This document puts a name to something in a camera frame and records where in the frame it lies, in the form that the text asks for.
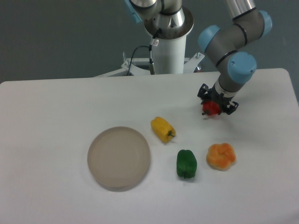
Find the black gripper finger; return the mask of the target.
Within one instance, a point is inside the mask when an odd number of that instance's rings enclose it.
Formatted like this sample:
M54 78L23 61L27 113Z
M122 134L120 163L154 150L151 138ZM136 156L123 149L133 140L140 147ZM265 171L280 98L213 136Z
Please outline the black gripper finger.
M221 113L225 113L227 115L232 114L233 112L236 111L238 108L239 104L235 101L229 101L228 104L221 104L220 109Z
M201 104L210 100L210 89L206 84L202 84L197 96L201 99Z

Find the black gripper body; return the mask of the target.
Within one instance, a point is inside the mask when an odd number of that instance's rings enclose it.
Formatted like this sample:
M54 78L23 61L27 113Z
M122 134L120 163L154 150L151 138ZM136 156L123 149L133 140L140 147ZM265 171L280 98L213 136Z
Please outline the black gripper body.
M214 101L219 106L221 106L221 104L228 104L231 99L232 98L225 97L223 92L219 94L214 87L210 89L210 101Z

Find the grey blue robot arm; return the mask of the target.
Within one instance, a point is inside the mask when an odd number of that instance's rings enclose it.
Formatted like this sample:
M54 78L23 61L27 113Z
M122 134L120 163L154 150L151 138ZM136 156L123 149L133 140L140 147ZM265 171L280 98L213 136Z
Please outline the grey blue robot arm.
M203 84L198 92L204 115L232 114L238 107L236 93L256 71L255 58L240 48L267 35L271 17L256 9L252 0L225 1L233 25L221 29L212 25L198 37L202 55L220 72L213 87ZM127 0L125 6L136 22L143 22L151 35L151 74L184 73L186 37L193 28L192 13L180 0Z

